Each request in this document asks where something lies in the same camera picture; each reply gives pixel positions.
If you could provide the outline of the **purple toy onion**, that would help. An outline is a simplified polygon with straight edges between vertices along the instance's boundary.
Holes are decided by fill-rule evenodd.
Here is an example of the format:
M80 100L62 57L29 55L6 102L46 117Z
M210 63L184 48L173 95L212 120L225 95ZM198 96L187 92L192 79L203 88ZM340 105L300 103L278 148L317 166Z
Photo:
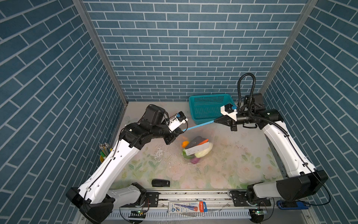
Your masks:
M192 163L192 164L197 164L198 162L200 161L200 158L192 158L191 160L190 160L190 162Z

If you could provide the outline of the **white toy garlic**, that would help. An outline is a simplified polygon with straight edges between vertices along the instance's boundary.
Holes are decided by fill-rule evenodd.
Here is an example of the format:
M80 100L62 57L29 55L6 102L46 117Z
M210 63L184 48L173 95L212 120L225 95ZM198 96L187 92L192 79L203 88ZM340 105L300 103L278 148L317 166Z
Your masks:
M213 143L209 143L207 149L197 152L194 155L196 158L202 158L202 157L206 156L209 152L211 152L212 148L213 148Z

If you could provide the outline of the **clear zip top bag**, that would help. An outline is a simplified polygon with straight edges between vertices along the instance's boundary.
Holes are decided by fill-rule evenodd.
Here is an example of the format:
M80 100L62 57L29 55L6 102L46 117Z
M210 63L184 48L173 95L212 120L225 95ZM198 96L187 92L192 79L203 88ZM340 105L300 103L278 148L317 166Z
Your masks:
M192 158L195 158L194 154L207 149L209 143L214 143L214 129L212 128L213 124L214 124L213 121L209 121L209 122L206 122L206 123L203 123L200 125L195 125L193 127L189 127L188 130L186 130L182 135L179 136L181 155L183 156L184 160L190 162L190 160ZM202 144L202 145L194 146L189 149L185 149L181 146L184 141L190 142L197 136L201 136L203 138L208 139L208 142L205 144Z

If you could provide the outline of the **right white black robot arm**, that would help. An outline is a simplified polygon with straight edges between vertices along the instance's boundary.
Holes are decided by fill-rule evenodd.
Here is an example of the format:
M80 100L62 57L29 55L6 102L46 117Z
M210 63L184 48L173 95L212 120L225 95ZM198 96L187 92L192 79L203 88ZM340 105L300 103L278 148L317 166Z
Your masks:
M259 203L263 198L282 198L293 202L315 195L325 187L328 175L307 159L295 140L291 137L283 117L276 109L260 111L254 115L239 113L236 109L221 107L222 116L214 120L232 131L238 125L254 124L263 131L270 147L276 153L276 160L282 164L284 179L272 182L251 184L247 188L246 200L249 204Z

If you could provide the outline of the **black toy eggplant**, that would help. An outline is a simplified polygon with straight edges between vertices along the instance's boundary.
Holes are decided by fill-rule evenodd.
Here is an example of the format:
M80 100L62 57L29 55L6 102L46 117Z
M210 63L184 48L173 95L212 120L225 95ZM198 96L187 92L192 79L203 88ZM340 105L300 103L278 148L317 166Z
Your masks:
M195 137L192 141L189 142L188 146L185 147L185 149L192 148L194 146L199 145L202 141L204 141L206 138L203 138L201 136Z

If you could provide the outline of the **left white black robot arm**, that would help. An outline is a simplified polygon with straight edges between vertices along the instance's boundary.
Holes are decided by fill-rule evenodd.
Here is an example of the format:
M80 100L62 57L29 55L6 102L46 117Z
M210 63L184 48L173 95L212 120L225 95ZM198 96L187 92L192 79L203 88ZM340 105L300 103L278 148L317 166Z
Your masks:
M114 209L124 205L141 207L145 203L146 189L138 183L118 190L111 190L118 175L130 160L152 139L162 138L167 145L183 133L181 123L146 125L131 123L124 127L118 142L109 156L79 187L72 187L66 197L93 224L102 223Z

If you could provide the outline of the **teal plastic basket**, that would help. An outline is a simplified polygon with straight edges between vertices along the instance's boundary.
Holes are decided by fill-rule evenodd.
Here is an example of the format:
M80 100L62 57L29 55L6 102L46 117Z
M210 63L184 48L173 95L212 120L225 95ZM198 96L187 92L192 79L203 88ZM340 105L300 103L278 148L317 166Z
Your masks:
M222 116L221 107L235 105L229 94L197 95L189 97L190 113L196 125L200 125Z

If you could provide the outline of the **orange toy carrot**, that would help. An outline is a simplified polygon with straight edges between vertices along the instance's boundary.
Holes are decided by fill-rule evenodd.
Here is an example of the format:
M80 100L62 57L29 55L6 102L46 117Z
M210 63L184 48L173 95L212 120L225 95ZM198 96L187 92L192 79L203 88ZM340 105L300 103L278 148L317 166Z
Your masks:
M199 145L205 144L208 142L208 139L205 139L204 141L202 141Z

